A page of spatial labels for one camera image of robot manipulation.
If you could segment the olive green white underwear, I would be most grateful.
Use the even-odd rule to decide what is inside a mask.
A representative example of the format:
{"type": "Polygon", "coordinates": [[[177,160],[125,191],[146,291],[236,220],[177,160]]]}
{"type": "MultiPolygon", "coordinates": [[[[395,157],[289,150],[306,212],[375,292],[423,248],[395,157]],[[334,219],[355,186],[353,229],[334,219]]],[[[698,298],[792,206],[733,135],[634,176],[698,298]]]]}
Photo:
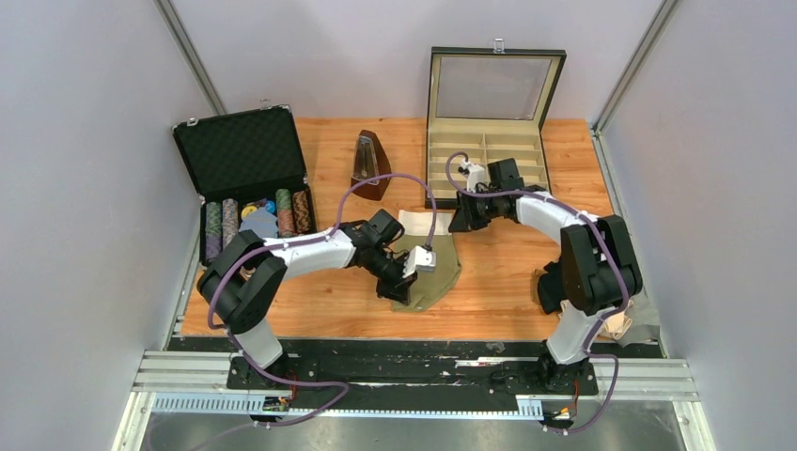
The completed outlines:
{"type": "MultiPolygon", "coordinates": [[[[435,220],[434,237],[431,242],[436,255],[435,269],[432,272],[418,272],[417,280],[409,289],[407,304],[392,301],[391,311],[419,313],[426,311],[441,301],[456,286],[461,263],[455,247],[454,237],[448,231],[453,219],[450,212],[438,212],[435,220]]],[[[395,251],[410,251],[425,243],[432,223],[431,212],[410,212],[401,210],[398,221],[405,233],[393,246],[395,251]]]]}

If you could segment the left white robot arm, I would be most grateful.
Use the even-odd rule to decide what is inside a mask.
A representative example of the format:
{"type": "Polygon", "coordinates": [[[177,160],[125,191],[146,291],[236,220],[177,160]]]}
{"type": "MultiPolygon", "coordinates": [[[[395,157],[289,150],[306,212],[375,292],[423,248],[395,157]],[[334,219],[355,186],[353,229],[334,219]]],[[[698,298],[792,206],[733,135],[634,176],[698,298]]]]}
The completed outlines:
{"type": "Polygon", "coordinates": [[[435,257],[426,245],[392,251],[391,243],[403,232],[403,225],[385,210],[367,221],[286,239],[262,239],[244,230],[204,271],[196,288],[211,318],[219,318],[253,360],[255,380],[275,388],[288,375],[283,347],[267,320],[280,286],[312,272],[358,267],[376,278],[378,297],[407,303],[419,269],[433,267],[435,257]]]}

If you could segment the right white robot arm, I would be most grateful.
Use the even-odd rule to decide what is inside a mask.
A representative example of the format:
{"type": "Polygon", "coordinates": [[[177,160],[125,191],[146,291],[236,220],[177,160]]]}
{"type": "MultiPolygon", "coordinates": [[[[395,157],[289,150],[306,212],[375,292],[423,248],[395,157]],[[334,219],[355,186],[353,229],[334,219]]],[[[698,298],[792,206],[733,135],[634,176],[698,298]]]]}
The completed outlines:
{"type": "Polygon", "coordinates": [[[539,185],[528,185],[514,159],[482,166],[461,152],[454,183],[457,207],[449,230],[470,232],[494,218],[529,226],[558,244],[560,255],[540,278],[539,296],[564,307],[546,341],[548,359],[536,370],[542,388],[560,392],[574,379],[572,364],[585,360],[600,328],[623,312],[643,279],[628,227],[618,215],[597,216],[577,210],[539,185]]]}

